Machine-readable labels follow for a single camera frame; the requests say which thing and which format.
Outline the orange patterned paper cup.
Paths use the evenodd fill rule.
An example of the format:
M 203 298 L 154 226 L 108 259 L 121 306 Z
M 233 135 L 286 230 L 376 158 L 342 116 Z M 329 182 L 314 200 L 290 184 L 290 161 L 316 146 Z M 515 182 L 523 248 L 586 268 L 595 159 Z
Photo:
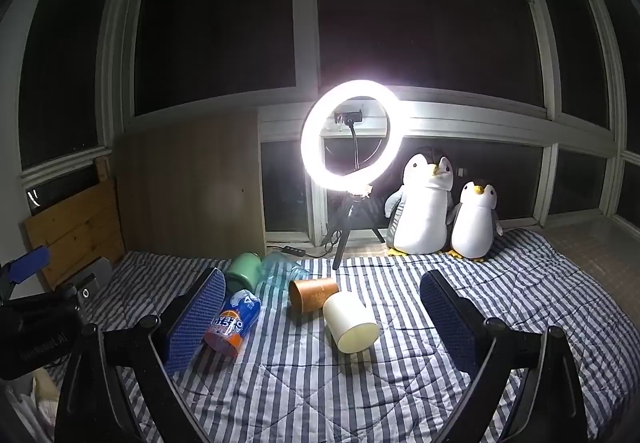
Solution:
M 300 314 L 322 309 L 326 300 L 339 291 L 332 278 L 296 279 L 288 284 L 288 298 L 293 310 Z

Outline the white paper cup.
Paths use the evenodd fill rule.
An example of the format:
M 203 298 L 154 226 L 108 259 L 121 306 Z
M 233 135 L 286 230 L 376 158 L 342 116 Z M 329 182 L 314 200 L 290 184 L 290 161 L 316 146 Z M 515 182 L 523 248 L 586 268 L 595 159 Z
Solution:
M 339 291 L 326 299 L 322 307 L 326 326 L 337 349 L 345 354 L 367 350 L 380 337 L 380 326 L 373 312 L 356 293 Z

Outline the green cup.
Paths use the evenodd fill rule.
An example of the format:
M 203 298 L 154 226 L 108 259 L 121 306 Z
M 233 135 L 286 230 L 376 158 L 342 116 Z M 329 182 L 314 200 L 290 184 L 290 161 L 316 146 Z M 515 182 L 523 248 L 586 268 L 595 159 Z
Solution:
M 254 252 L 243 252 L 224 270 L 228 295 L 240 290 L 254 293 L 262 280 L 262 259 Z

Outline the black power strip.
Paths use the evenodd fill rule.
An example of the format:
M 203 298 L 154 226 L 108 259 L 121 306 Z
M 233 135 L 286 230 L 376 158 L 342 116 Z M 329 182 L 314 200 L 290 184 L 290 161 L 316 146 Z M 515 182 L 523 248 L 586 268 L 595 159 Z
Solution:
M 287 255 L 292 255 L 293 257 L 296 257 L 296 258 L 304 258 L 305 255 L 307 255 L 307 252 L 305 249 L 296 248 L 293 246 L 283 246 L 280 248 L 280 250 L 283 253 L 286 253 Z

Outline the blue Arctic Ocean can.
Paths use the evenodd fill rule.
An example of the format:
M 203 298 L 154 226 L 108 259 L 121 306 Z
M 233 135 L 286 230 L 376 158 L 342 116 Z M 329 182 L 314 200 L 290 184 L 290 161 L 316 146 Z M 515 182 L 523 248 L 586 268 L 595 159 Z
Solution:
M 262 301 L 247 289 L 230 296 L 204 335 L 209 348 L 229 357 L 237 357 L 262 311 Z

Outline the striped blue white quilt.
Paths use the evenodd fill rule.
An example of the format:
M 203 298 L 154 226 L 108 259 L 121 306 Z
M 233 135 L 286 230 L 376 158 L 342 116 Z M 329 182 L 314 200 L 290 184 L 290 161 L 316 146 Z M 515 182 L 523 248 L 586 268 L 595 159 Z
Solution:
M 482 263 L 448 255 L 311 260 L 374 314 L 380 337 L 344 354 L 320 313 L 295 315 L 281 289 L 262 287 L 262 311 L 240 354 L 201 347 L 174 384 L 214 442 L 428 442 L 470 384 L 420 300 L 436 270 L 485 316 L 540 333 L 565 331 L 597 440 L 639 387 L 639 334 L 588 274 L 537 233 L 512 229 Z

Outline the wooden cabinet board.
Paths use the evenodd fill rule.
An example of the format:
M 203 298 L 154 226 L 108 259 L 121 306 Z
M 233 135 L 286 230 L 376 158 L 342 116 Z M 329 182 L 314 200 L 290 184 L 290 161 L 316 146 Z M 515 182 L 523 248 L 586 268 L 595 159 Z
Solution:
M 224 259 L 265 253 L 256 111 L 129 132 L 113 156 L 127 250 Z

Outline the small plush penguin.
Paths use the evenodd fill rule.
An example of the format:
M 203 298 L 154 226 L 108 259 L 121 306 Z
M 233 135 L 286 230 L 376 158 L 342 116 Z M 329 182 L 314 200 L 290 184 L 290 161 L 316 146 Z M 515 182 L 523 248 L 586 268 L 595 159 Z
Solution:
M 463 185 L 460 200 L 449 212 L 451 226 L 448 255 L 482 262 L 503 235 L 497 216 L 498 193 L 489 183 L 469 181 Z

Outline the wooden headboard panel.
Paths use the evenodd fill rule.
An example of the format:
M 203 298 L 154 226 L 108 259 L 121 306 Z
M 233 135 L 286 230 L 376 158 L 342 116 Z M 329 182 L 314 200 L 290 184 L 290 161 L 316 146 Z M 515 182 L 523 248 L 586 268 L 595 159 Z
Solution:
M 29 245 L 49 250 L 42 270 L 50 288 L 100 257 L 113 264 L 125 255 L 111 157 L 95 161 L 100 183 L 62 200 L 24 222 Z

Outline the black tripod stand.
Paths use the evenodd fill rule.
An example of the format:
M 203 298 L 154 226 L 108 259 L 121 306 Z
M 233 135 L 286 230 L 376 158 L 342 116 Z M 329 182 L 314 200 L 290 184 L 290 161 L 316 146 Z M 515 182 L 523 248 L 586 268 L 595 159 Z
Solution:
M 356 171 L 360 169 L 359 160 L 359 145 L 357 139 L 357 133 L 355 125 L 362 122 L 362 111 L 341 112 L 334 114 L 334 122 L 337 125 L 345 125 L 348 127 L 350 134 L 352 135 L 352 148 L 354 149 L 354 168 Z M 340 208 L 334 217 L 334 221 L 329 224 L 326 235 L 322 238 L 321 245 L 330 245 L 333 249 L 337 246 L 334 259 L 332 262 L 332 270 L 337 271 L 341 267 L 341 263 L 344 257 L 345 249 L 349 239 L 350 233 L 354 229 L 354 222 L 356 215 L 359 211 L 363 211 L 370 220 L 370 230 L 381 243 L 385 243 L 385 239 L 382 236 L 380 230 L 376 227 L 376 220 L 373 212 L 370 210 L 370 206 L 367 202 L 370 200 L 369 192 L 364 195 L 356 194 L 355 192 L 348 191 L 341 202 Z

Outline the large plush penguin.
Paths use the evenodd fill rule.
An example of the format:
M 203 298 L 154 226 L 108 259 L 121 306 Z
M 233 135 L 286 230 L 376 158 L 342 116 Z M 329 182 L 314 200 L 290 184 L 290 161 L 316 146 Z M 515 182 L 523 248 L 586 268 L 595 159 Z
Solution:
M 454 167 L 446 155 L 416 153 L 409 158 L 399 189 L 384 204 L 390 252 L 428 255 L 445 247 L 453 187 Z

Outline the clear blue plastic cup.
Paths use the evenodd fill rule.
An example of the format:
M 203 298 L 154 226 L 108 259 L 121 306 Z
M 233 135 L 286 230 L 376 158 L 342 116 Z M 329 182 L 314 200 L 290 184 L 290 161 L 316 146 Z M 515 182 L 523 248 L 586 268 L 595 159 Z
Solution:
M 256 296 L 263 305 L 271 307 L 288 302 L 288 287 L 291 281 L 309 278 L 309 272 L 297 261 L 280 251 L 271 252 L 262 259 L 262 279 L 256 288 Z

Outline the white window frame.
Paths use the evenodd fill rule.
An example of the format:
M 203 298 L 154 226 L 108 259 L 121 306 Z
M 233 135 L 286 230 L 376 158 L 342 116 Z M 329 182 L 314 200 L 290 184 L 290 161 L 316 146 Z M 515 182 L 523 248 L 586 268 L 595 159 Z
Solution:
M 498 190 L 504 220 L 552 226 L 634 203 L 634 0 L 1 0 L 1 255 L 54 183 L 98 181 L 124 134 L 258 114 L 266 239 L 326 234 L 333 179 L 306 174 L 311 106 L 344 82 L 395 93 L 405 139 Z

